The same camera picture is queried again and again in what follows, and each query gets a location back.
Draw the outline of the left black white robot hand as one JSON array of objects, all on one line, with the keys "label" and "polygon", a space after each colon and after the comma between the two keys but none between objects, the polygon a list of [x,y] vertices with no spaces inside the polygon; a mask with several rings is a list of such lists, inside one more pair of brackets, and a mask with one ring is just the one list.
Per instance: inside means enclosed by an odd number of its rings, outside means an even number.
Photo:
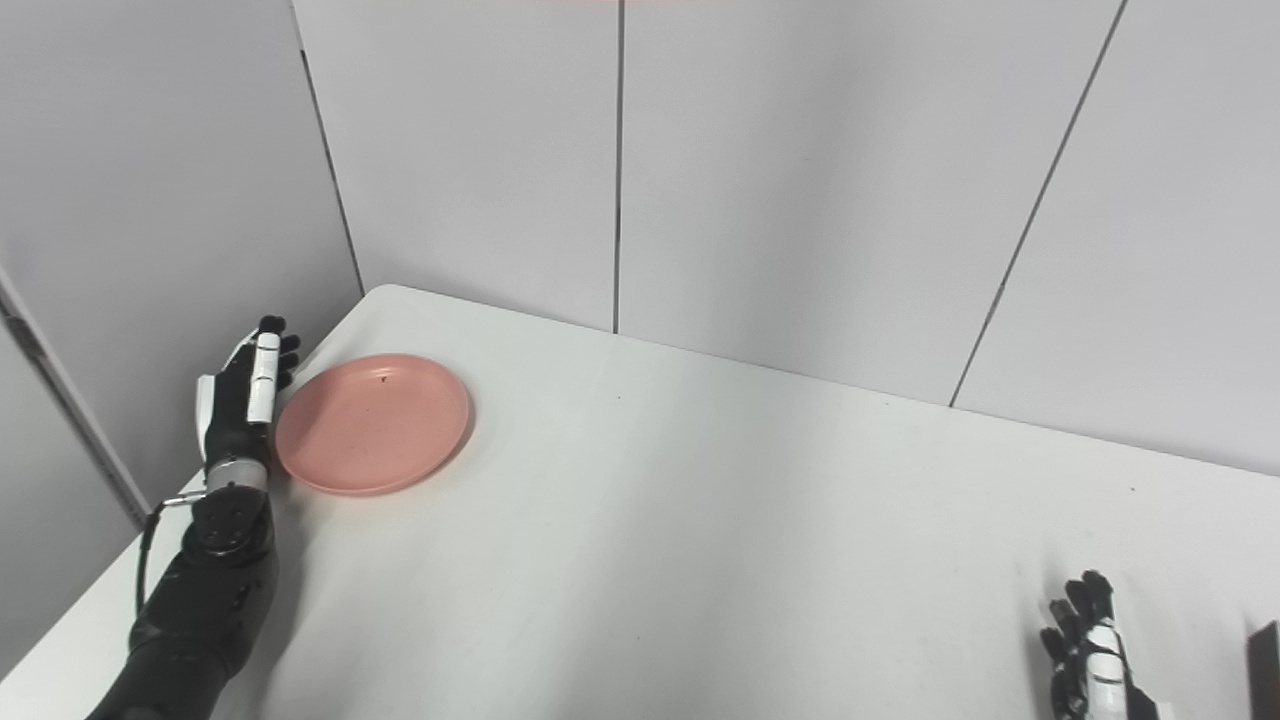
[{"label": "left black white robot hand", "polygon": [[[255,392],[253,369],[261,334],[276,338],[275,377],[265,391]],[[287,331],[284,318],[266,315],[220,372],[198,378],[197,420],[206,470],[236,460],[270,464],[275,397],[293,383],[300,346],[301,338]]]}]

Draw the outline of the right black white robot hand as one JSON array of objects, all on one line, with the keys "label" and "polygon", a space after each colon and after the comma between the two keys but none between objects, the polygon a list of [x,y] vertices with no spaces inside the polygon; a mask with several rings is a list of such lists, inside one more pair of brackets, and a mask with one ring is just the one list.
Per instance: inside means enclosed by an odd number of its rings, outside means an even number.
[{"label": "right black white robot hand", "polygon": [[1114,587],[1089,569],[1065,582],[1064,597],[1051,600],[1053,624],[1039,630],[1050,660],[1050,712],[1053,719],[1172,719],[1135,683],[1117,625]]}]

